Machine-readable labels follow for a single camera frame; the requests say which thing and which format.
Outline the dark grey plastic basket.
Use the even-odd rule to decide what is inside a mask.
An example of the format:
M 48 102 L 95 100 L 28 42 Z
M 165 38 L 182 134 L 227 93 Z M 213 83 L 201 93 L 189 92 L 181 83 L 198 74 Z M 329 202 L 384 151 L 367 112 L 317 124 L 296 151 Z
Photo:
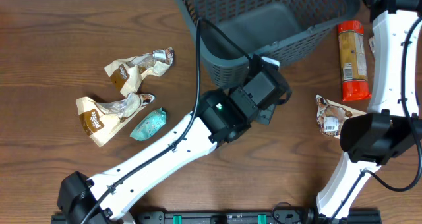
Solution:
M 249 72 L 245 57 L 262 55 L 288 66 L 310 54 L 360 0 L 174 0 L 191 36 L 200 35 L 201 61 L 218 87 Z

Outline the orange biscuit roll pack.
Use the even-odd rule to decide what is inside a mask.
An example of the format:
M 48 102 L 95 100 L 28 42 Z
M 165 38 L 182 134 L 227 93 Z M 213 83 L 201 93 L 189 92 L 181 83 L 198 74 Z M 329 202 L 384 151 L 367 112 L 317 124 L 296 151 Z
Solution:
M 363 25 L 349 20 L 337 25 L 340 50 L 342 101 L 369 99 L 367 64 L 363 45 Z

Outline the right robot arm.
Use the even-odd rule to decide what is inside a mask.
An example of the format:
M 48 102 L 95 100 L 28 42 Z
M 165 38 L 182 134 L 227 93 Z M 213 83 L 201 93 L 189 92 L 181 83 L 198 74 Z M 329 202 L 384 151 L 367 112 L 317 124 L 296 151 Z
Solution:
M 366 0 L 375 36 L 373 95 L 367 113 L 347 119 L 340 133 L 342 156 L 316 197 L 314 223 L 348 223 L 349 209 L 370 177 L 412 146 L 421 149 L 415 92 L 421 0 Z

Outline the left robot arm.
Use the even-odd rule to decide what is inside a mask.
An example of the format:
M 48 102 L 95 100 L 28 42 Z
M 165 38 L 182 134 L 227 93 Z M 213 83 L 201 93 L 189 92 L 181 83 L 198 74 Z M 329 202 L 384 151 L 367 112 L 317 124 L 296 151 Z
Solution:
M 186 164 L 242 136 L 253 121 L 268 124 L 291 89 L 274 59 L 255 55 L 246 81 L 228 94 L 204 93 L 166 135 L 116 167 L 87 177 L 76 171 L 59 190 L 52 223 L 134 223 L 129 210 Z

